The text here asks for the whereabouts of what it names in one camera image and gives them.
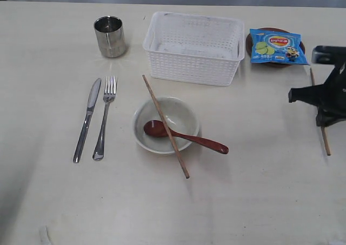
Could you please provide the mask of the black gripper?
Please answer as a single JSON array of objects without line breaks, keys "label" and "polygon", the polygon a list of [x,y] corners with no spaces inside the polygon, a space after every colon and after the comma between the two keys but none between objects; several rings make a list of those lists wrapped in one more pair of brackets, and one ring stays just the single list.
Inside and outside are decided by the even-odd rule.
[{"label": "black gripper", "polygon": [[345,121],[345,64],[336,64],[323,84],[290,89],[288,99],[317,107],[318,127]]}]

